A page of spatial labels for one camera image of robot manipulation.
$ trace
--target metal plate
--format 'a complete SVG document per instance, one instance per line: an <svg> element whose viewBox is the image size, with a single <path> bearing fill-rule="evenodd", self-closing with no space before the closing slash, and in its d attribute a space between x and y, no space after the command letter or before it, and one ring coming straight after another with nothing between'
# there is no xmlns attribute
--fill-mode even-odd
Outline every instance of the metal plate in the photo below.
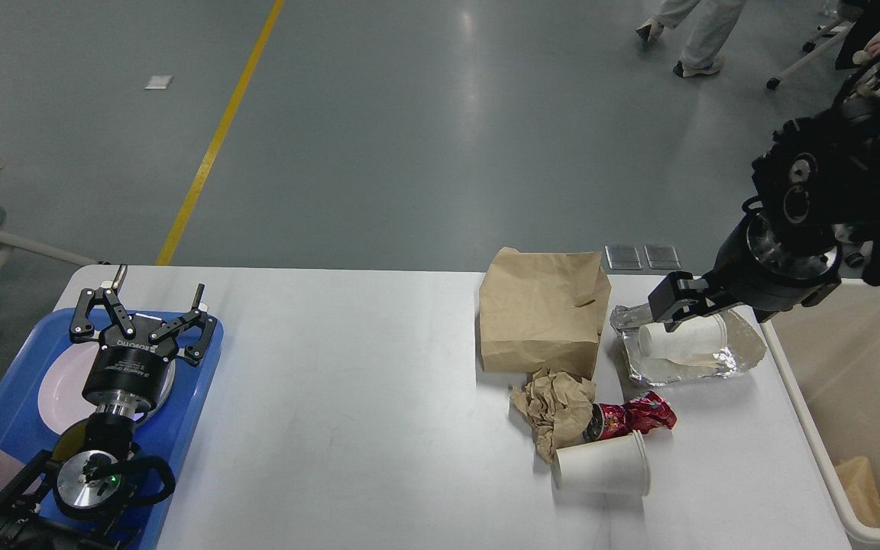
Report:
<svg viewBox="0 0 880 550"><path fill-rule="evenodd" d="M640 265L640 254L636 253L636 247L629 247L625 244L615 244L614 246L603 247L607 251L607 261L610 269L643 269Z"/></svg>
<svg viewBox="0 0 880 550"><path fill-rule="evenodd" d="M172 83L171 74L161 74L161 76L152 76L147 80L146 90L168 90L168 85Z"/></svg>
<svg viewBox="0 0 880 550"><path fill-rule="evenodd" d="M651 269L681 269L678 251L670 244L645 244L643 253Z"/></svg>

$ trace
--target robotic arm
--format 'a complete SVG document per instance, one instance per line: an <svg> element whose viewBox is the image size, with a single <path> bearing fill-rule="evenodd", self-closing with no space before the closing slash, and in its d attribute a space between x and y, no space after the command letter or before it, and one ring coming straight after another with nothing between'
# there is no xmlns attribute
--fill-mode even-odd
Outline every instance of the robotic arm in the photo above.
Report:
<svg viewBox="0 0 880 550"><path fill-rule="evenodd" d="M760 322L798 303L815 306L841 282L836 224L851 227L852 240L873 241L862 278L880 285L880 94L846 95L773 133L771 149L752 164L758 195L742 206L712 270L697 279L669 273L649 295L654 321L673 332L740 303Z"/></svg>

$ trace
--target crumpled brown paper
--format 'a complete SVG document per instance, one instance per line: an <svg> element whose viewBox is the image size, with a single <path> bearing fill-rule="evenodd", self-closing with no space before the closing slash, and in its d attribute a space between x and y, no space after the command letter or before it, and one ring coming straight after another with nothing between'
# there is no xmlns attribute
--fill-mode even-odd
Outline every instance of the crumpled brown paper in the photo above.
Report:
<svg viewBox="0 0 880 550"><path fill-rule="evenodd" d="M545 368L591 378L610 296L600 259L502 248L481 284L484 370Z"/></svg>
<svg viewBox="0 0 880 550"><path fill-rule="evenodd" d="M866 456L849 458L834 467L858 521L880 528L880 497L874 484L871 461Z"/></svg>
<svg viewBox="0 0 880 550"><path fill-rule="evenodd" d="M555 449L581 440L593 418L596 395L597 384L592 380L577 382L565 372L541 369L524 390L511 389L511 403L535 429L535 449L551 464Z"/></svg>

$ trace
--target brown paper bag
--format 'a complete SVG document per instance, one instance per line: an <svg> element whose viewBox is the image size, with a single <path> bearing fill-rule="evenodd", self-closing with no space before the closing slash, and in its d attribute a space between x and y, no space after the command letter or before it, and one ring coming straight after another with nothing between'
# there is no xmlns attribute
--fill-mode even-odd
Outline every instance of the brown paper bag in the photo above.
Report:
<svg viewBox="0 0 880 550"><path fill-rule="evenodd" d="M600 259L502 248L481 284L484 370L591 378L610 296Z"/></svg>
<svg viewBox="0 0 880 550"><path fill-rule="evenodd" d="M834 470L858 521L869 528L880 528L880 497L870 460L866 456L855 456L838 464Z"/></svg>

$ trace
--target person's leg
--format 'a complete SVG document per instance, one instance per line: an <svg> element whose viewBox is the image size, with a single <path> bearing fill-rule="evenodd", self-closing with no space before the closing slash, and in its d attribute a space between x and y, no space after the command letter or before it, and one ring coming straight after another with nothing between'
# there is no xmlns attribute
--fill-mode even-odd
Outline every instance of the person's leg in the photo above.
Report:
<svg viewBox="0 0 880 550"><path fill-rule="evenodd" d="M654 11L654 21L664 27L676 28L684 18L694 10L701 0L664 0L661 7Z"/></svg>
<svg viewBox="0 0 880 550"><path fill-rule="evenodd" d="M706 0L706 3L708 6L701 12L698 24L681 51L681 63L685 67L698 69L715 62L736 27L746 0Z"/></svg>

